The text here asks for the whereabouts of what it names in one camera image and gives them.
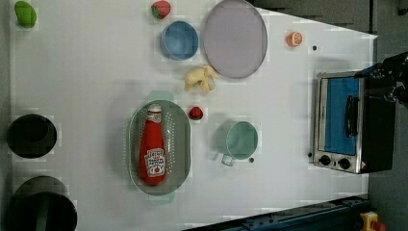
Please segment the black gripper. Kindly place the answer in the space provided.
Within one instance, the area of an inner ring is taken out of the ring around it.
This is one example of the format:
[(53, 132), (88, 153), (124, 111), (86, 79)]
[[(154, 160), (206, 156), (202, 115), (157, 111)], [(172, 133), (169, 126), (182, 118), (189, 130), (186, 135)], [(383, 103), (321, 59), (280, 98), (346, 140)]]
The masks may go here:
[(364, 79), (367, 87), (365, 95), (388, 102), (408, 103), (406, 52), (385, 59), (354, 74), (355, 78)]

